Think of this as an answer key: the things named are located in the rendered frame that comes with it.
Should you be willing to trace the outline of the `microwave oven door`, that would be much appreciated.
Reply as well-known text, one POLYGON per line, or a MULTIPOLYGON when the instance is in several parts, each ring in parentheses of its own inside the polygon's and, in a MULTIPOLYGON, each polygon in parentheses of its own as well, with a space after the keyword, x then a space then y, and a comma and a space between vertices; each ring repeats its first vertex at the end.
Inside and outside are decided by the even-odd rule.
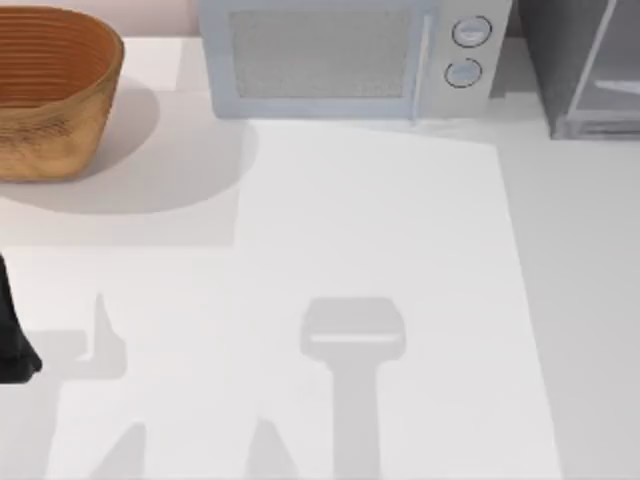
POLYGON ((417 114, 433 0, 198 0, 220 118, 417 114))

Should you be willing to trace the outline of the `round microwave knob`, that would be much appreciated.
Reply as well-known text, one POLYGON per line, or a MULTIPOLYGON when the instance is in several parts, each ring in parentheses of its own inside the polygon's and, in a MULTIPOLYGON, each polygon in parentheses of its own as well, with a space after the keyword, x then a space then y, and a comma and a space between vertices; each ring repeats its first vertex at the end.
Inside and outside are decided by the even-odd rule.
POLYGON ((492 34, 492 24, 484 16, 472 16, 456 22, 452 28, 453 41, 462 48, 476 48, 492 34))
POLYGON ((472 58, 452 62, 444 72, 445 81, 455 89, 469 88, 479 82, 482 76, 482 65, 472 58))

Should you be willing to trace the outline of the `pale microwave oven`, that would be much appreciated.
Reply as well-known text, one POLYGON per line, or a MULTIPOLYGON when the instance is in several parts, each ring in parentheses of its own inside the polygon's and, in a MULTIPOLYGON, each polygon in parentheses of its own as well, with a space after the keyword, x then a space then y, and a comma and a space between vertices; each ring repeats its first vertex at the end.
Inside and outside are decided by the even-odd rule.
POLYGON ((513 0, 433 0, 429 55, 422 84, 421 118, 468 118, 481 113, 492 90, 513 0), (484 16, 492 24, 489 39, 476 48, 462 48, 452 39, 457 21, 484 16), (483 76, 475 85, 455 89, 447 84, 444 72, 452 62, 477 60, 483 76))

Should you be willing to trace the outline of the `brown wicker basket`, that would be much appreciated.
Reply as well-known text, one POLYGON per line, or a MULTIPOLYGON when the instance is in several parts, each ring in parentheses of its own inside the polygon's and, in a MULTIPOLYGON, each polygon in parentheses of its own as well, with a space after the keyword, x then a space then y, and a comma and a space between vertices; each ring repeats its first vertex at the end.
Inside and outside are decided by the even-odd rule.
POLYGON ((89 14, 0 5, 0 182, 64 181, 97 152, 125 58, 89 14))

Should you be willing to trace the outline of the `grey cabinet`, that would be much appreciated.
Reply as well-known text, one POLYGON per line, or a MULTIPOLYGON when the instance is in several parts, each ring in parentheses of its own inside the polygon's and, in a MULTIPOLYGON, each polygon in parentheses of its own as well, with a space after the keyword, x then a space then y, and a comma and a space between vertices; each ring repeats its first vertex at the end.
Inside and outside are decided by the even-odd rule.
POLYGON ((554 140, 640 140, 640 0, 518 0, 554 140))

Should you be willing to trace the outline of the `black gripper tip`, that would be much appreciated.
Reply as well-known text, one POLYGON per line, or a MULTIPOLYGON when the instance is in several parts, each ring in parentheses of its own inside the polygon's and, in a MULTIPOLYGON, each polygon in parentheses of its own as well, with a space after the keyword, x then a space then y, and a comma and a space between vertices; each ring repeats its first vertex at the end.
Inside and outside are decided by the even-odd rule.
POLYGON ((42 366, 18 320, 6 263, 0 254, 0 384, 25 384, 42 366))

